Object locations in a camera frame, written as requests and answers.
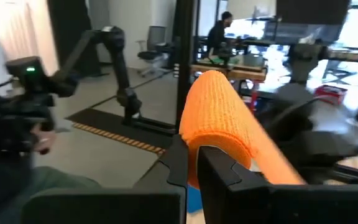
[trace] black office chair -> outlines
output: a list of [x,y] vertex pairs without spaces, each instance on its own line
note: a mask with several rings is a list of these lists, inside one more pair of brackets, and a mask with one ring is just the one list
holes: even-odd
[[140,45],[140,52],[137,56],[150,65],[150,67],[138,71],[142,77],[155,72],[167,72],[161,68],[161,62],[168,58],[167,43],[165,43],[165,27],[150,26],[147,38],[147,49],[144,49],[145,40],[137,41]]

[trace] blue object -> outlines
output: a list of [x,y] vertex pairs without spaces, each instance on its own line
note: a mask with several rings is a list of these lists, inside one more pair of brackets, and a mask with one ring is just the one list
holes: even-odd
[[227,34],[224,35],[224,37],[230,38],[230,37],[236,37],[236,35],[233,34],[233,33],[227,33]]
[[187,188],[187,212],[193,213],[203,209],[201,192],[193,187]]

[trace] man in black shirt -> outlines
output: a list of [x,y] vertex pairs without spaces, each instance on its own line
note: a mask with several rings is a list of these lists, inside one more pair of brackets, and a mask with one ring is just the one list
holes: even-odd
[[226,41],[224,38],[224,29],[230,27],[233,22],[233,15],[230,12],[224,12],[222,13],[221,19],[222,20],[217,21],[215,26],[209,31],[207,41],[209,54],[211,49],[214,49],[213,54],[216,54],[221,48],[221,43]]

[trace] green light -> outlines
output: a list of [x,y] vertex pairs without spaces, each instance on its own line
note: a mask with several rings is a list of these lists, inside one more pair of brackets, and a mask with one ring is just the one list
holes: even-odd
[[26,69],[26,71],[28,71],[28,72],[35,72],[35,68],[34,68],[34,67],[28,67],[28,68]]

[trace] orange foam tube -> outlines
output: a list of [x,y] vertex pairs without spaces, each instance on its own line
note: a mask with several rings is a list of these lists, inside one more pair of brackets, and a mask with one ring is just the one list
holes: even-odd
[[194,82],[179,132],[189,146],[189,183],[194,187],[199,187],[196,158],[200,146],[219,147],[248,169],[254,159],[273,184],[304,184],[220,72],[205,72]]

